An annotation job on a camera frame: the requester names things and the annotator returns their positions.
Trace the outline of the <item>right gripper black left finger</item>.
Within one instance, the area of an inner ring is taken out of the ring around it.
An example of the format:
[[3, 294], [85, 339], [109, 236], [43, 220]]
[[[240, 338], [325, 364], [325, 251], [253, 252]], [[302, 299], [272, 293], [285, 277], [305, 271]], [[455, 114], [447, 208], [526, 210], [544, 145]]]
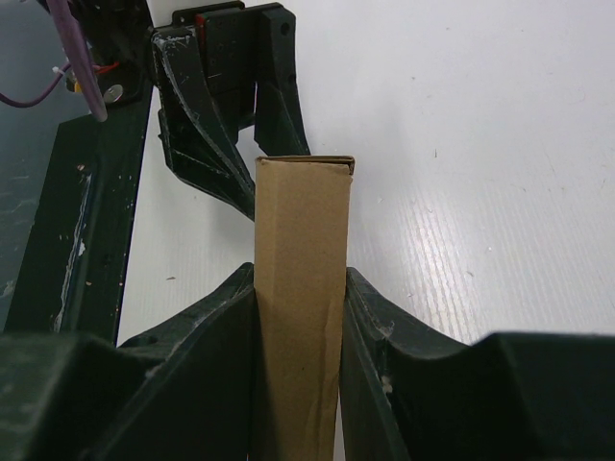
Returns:
[[256, 300], [245, 263], [121, 346], [86, 333], [1, 337], [5, 460], [244, 460]]

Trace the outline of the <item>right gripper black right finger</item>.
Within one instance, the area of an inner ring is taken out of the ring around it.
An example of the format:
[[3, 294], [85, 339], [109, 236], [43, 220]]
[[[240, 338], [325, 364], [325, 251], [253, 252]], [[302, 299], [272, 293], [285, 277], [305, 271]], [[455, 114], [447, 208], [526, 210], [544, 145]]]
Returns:
[[614, 340], [496, 332], [464, 345], [346, 276], [340, 371], [350, 460], [610, 460]]

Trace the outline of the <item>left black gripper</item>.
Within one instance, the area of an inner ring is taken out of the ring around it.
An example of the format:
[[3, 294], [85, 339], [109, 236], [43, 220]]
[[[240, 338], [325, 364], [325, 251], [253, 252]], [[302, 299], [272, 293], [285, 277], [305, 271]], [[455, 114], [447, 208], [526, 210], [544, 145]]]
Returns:
[[172, 24], [196, 34], [179, 27], [151, 37], [166, 166], [253, 220], [255, 184], [228, 132], [255, 123], [255, 141], [267, 156], [310, 154], [297, 86], [296, 17], [279, 4], [225, 1], [175, 11]]

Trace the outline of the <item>brown cardboard box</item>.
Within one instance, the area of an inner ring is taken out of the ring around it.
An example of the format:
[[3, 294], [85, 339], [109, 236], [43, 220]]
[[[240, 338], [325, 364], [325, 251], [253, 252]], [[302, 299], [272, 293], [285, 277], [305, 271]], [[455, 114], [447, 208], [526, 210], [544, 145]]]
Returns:
[[333, 458], [352, 157], [258, 158], [252, 460]]

